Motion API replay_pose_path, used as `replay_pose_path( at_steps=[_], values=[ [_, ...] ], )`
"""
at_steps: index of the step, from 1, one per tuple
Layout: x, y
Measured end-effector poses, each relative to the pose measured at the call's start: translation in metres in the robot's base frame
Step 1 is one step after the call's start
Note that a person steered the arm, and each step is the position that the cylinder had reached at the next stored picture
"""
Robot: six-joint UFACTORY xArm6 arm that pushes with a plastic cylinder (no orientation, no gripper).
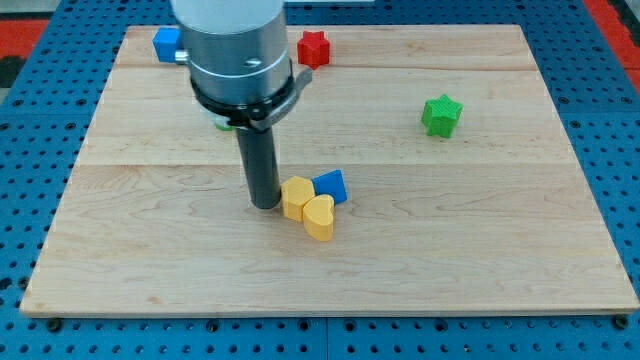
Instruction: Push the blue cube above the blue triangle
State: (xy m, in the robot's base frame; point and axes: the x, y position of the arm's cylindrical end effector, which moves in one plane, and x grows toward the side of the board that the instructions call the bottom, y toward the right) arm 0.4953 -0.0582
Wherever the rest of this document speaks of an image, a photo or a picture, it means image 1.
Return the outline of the green block behind arm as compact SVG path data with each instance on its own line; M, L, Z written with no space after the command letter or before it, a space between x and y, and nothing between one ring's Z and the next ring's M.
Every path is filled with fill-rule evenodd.
M221 130L221 131L233 131L234 130L234 127L229 125L225 120L215 119L214 120L214 125L218 130Z

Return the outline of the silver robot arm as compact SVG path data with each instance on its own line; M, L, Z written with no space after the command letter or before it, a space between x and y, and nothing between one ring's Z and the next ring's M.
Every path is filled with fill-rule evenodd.
M282 0L172 0L192 80L206 97L253 104L292 76Z

